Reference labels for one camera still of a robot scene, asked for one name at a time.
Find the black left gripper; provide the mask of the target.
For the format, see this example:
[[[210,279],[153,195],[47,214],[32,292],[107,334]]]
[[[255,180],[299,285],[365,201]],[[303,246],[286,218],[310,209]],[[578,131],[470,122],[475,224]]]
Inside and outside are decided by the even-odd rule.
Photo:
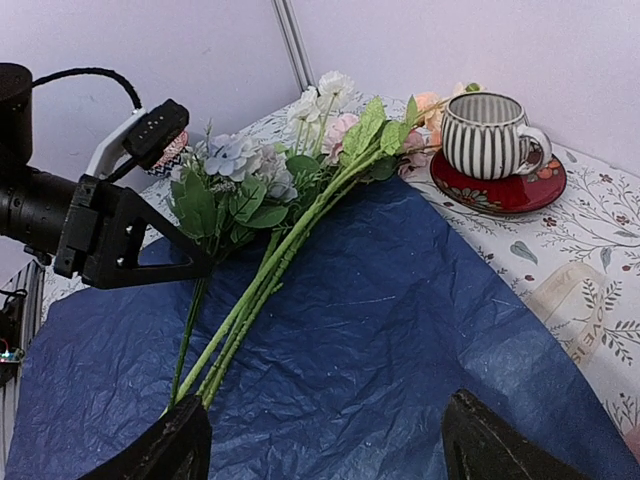
[[[118,83],[135,109],[133,85],[119,73],[78,67],[33,78],[15,63],[1,64],[1,234],[24,245],[41,264],[51,263],[76,184],[28,165],[33,152],[32,90],[62,78],[95,75]],[[213,260],[155,207],[129,188],[101,187],[97,240],[82,267],[82,282],[110,290],[205,278]]]

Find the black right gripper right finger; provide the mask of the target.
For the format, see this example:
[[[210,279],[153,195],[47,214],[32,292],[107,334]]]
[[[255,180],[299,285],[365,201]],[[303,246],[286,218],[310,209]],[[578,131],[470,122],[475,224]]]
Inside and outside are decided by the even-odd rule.
[[[466,389],[456,391],[442,419],[450,479],[584,479],[574,467],[531,443]]]

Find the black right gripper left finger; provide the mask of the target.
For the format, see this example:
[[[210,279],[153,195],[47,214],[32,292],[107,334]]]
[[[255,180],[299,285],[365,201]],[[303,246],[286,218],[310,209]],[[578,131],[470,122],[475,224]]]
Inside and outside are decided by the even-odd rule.
[[[206,479],[212,427],[201,398],[180,400],[126,449],[86,473],[95,479]]]

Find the artificial flower bouquet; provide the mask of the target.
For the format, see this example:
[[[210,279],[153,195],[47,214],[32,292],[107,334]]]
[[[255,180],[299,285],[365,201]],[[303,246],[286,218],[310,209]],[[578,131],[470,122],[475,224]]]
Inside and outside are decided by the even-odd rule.
[[[291,144],[248,135],[207,136],[185,148],[171,175],[169,207],[180,230],[220,263],[260,235],[269,238],[245,292],[192,367],[178,363],[170,400],[194,392],[210,406],[231,360],[315,225],[355,186],[424,164],[440,144],[447,99],[422,93],[390,119],[380,98],[346,109],[353,80],[325,73],[288,109]]]

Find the blue wrapping paper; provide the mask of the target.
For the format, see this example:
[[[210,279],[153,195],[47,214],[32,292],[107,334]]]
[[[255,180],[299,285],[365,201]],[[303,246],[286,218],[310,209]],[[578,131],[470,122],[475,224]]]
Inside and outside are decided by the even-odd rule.
[[[443,479],[440,423],[465,388],[593,479],[639,465],[577,367],[509,286],[403,181],[314,228],[209,413],[213,479]],[[75,479],[166,407],[193,286],[54,303],[24,364],[10,479]]]

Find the cream printed ribbon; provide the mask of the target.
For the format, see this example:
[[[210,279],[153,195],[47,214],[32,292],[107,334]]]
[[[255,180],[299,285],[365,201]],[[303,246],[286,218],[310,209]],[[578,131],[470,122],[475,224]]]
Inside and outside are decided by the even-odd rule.
[[[605,327],[622,296],[622,283],[584,262],[555,270],[525,304],[585,371],[603,344]]]

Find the dark red saucer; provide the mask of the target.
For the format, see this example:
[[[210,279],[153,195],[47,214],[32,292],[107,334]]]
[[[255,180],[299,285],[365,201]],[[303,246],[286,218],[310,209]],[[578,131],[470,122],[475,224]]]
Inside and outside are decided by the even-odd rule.
[[[555,157],[537,173],[499,180],[479,180],[458,172],[437,153],[429,167],[431,178],[450,199],[471,210],[498,216],[541,210],[558,200],[567,185],[567,172]]]

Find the striped ceramic cup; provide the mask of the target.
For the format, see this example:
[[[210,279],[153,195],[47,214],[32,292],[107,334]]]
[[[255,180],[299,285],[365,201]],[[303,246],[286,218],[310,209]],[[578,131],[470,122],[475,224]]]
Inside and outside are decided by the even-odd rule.
[[[552,145],[529,124],[516,100],[486,91],[448,102],[441,124],[442,153],[456,171],[479,180],[525,176],[552,160]]]

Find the left aluminium frame post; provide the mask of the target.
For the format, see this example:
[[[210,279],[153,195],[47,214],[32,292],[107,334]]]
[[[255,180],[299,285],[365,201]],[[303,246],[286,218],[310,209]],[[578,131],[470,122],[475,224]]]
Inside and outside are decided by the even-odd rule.
[[[281,30],[285,48],[301,92],[315,84],[309,57],[298,25],[293,3],[289,0],[271,1]]]

